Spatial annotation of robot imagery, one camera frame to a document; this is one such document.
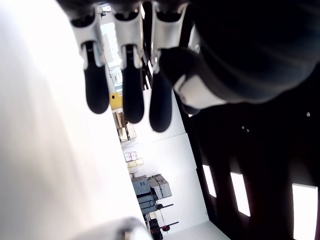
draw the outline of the yellow box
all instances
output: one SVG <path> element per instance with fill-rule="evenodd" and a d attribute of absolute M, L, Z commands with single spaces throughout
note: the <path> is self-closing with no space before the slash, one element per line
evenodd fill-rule
<path fill-rule="evenodd" d="M 112 110 L 122 108 L 122 92 L 115 92 L 109 95 L 110 107 Z"/>

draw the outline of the white panel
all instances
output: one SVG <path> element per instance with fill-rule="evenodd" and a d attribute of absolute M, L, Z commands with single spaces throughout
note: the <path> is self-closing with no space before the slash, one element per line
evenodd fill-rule
<path fill-rule="evenodd" d="M 164 222 L 180 222 L 172 226 L 169 234 L 208 220 L 197 166 L 186 133 L 126 148 L 125 151 L 135 151 L 138 158 L 144 160 L 144 164 L 138 166 L 137 177 L 162 174 L 169 182 L 172 196 L 159 200 L 159 203 L 174 206 L 161 210 Z"/>
<path fill-rule="evenodd" d="M 314 240 L 317 226 L 318 187 L 292 184 L 295 240 Z"/>
<path fill-rule="evenodd" d="M 214 181 L 213 181 L 212 176 L 211 176 L 210 167 L 207 166 L 207 165 L 202 165 L 202 167 L 203 167 L 205 181 L 206 181 L 206 185 L 208 186 L 209 193 L 210 193 L 211 196 L 216 198 L 217 194 L 216 194 Z"/>
<path fill-rule="evenodd" d="M 212 222 L 206 221 L 188 229 L 163 235 L 164 240 L 230 240 Z"/>
<path fill-rule="evenodd" d="M 125 216 L 143 222 L 112 112 L 87 106 L 67 16 L 53 0 L 0 5 L 0 239 L 73 239 Z"/>
<path fill-rule="evenodd" d="M 158 202 L 164 206 L 174 204 L 161 209 L 164 222 L 171 224 L 179 221 L 178 224 L 170 226 L 169 235 L 209 220 L 195 169 L 175 175 L 167 173 L 162 175 L 170 184 L 172 196 Z"/>
<path fill-rule="evenodd" d="M 231 172 L 231 179 L 239 212 L 250 217 L 248 197 L 245 187 L 244 176 L 240 173 Z"/>
<path fill-rule="evenodd" d="M 179 107 L 175 95 L 172 93 L 172 119 L 169 128 L 162 133 L 153 131 L 149 123 L 149 108 L 151 99 L 151 89 L 143 91 L 144 116 L 142 120 L 134 125 L 136 133 L 136 143 L 152 143 L 163 139 L 171 138 L 180 134 L 185 134 L 185 127 L 182 122 Z"/>

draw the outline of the black fingertip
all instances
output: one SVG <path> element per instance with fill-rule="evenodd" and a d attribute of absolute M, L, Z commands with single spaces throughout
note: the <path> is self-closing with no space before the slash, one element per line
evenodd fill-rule
<path fill-rule="evenodd" d="M 89 62 L 84 70 L 85 95 L 89 109 L 95 114 L 103 114 L 109 106 L 109 90 L 105 66 L 96 66 Z"/>
<path fill-rule="evenodd" d="M 185 105 L 183 103 L 182 103 L 182 109 L 186 114 L 190 114 L 190 115 L 196 115 L 196 114 L 200 113 L 200 109 L 193 108 L 193 107 Z"/>
<path fill-rule="evenodd" d="M 123 114 L 132 124 L 139 123 L 145 113 L 142 77 L 142 68 L 135 68 L 133 58 L 127 54 L 127 66 L 122 70 L 122 101 Z"/>
<path fill-rule="evenodd" d="M 163 133 L 172 118 L 172 88 L 169 81 L 159 72 L 153 75 L 149 121 L 152 129 Z"/>

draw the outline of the fluorescent light panel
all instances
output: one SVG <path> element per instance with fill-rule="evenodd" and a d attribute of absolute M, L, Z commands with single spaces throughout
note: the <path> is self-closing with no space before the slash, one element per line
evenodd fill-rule
<path fill-rule="evenodd" d="M 318 212 L 318 187 L 292 184 L 293 238 L 315 240 Z"/>
<path fill-rule="evenodd" d="M 210 167 L 207 166 L 207 165 L 202 165 L 202 167 L 203 167 L 203 171 L 204 171 L 204 177 L 205 177 L 205 180 L 206 180 L 206 184 L 207 184 L 208 189 L 209 189 L 209 193 L 210 193 L 211 196 L 216 198 L 217 194 L 216 194 L 216 189 L 215 189 L 215 186 L 214 186 L 214 181 L 212 180 Z"/>
<path fill-rule="evenodd" d="M 145 13 L 144 7 L 143 7 L 142 5 L 141 5 L 140 10 L 141 10 L 142 18 L 143 18 L 143 19 L 145 19 L 145 15 L 146 15 L 146 13 Z"/>
<path fill-rule="evenodd" d="M 250 217 L 248 197 L 245 187 L 244 176 L 240 173 L 231 172 L 231 179 L 239 212 Z"/>
<path fill-rule="evenodd" d="M 154 71 L 152 70 L 152 66 L 151 66 L 150 61 L 148 61 L 148 67 L 149 67 L 149 71 L 150 71 L 151 75 L 153 75 Z"/>

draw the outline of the dark wall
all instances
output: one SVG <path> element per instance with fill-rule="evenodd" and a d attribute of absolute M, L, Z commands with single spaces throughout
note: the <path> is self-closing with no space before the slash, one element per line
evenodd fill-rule
<path fill-rule="evenodd" d="M 320 186 L 319 78 L 318 67 L 301 86 L 268 103 L 183 115 L 209 218 L 229 238 L 292 239 L 292 183 Z M 208 193 L 202 164 L 210 166 L 217 198 Z M 244 176 L 250 217 L 238 212 L 230 171 Z"/>

